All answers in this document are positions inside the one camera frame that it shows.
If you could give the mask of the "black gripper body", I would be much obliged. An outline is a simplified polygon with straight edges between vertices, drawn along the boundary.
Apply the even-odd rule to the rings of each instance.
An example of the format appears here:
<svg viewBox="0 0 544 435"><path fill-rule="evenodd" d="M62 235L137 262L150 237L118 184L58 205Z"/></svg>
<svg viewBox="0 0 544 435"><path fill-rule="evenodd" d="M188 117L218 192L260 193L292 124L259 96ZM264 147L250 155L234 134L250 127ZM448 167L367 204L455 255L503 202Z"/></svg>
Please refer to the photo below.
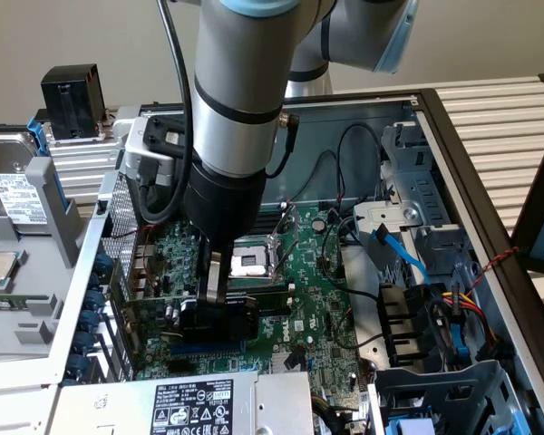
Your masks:
<svg viewBox="0 0 544 435"><path fill-rule="evenodd" d="M184 194L185 212L211 245L230 245L254 226L266 182L263 170L231 178L194 163Z"/></svg>

